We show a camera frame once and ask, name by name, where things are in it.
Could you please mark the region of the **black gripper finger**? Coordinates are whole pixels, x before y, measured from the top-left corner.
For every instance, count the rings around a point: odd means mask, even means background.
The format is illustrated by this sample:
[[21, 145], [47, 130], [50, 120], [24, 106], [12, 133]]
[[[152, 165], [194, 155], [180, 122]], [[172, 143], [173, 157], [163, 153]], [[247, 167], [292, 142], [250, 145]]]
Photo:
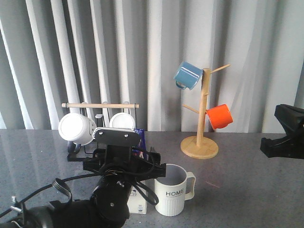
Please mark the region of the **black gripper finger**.
[[286, 135], [304, 137], [304, 110], [287, 104], [275, 108], [275, 117], [282, 125]]
[[280, 139], [261, 139], [260, 150], [268, 157], [304, 158], [304, 138], [285, 136]]

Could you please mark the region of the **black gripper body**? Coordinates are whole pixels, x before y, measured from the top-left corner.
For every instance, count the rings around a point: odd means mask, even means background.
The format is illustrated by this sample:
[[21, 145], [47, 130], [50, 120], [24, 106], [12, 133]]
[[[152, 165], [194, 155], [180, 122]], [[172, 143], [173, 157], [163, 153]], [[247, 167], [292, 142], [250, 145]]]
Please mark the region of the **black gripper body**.
[[138, 147], [108, 145], [106, 149], [98, 149], [92, 158], [86, 158], [83, 169], [101, 175], [112, 172], [136, 178], [166, 176], [166, 164], [161, 164], [161, 155], [154, 148], [147, 151]]

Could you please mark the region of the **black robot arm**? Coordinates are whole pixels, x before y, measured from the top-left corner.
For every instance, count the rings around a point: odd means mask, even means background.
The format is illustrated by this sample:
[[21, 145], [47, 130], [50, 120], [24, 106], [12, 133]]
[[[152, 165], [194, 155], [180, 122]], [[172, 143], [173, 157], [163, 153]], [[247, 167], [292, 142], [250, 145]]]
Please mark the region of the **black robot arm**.
[[[157, 195], [143, 181], [165, 177], [166, 164], [153, 148], [146, 151], [138, 147], [108, 145], [95, 149], [91, 158], [83, 159], [84, 170], [89, 174], [53, 182], [31, 193], [10, 209], [17, 216], [0, 226], [2, 228], [121, 228], [130, 216], [127, 205], [132, 188], [151, 205], [157, 205]], [[90, 199], [73, 200], [66, 182], [99, 176]], [[25, 202], [43, 190], [54, 187], [67, 196], [67, 202], [51, 201], [47, 206], [27, 209]]]

